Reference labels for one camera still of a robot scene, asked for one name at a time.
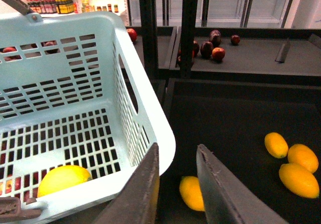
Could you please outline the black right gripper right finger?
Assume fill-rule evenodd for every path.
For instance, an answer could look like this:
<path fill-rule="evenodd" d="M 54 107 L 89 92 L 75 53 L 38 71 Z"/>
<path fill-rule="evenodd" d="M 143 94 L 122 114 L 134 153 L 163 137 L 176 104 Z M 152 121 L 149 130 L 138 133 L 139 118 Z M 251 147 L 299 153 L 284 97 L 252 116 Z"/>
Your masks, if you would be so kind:
<path fill-rule="evenodd" d="M 287 223 L 203 144 L 196 165 L 207 223 Z"/>

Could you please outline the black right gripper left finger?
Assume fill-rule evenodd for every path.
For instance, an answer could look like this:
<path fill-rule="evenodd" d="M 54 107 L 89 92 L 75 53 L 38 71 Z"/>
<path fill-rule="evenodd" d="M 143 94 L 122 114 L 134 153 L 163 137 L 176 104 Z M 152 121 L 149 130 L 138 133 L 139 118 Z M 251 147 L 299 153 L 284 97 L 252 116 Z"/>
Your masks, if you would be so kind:
<path fill-rule="evenodd" d="M 155 223 L 159 184 L 158 144 L 153 143 L 119 195 L 94 223 Z"/>

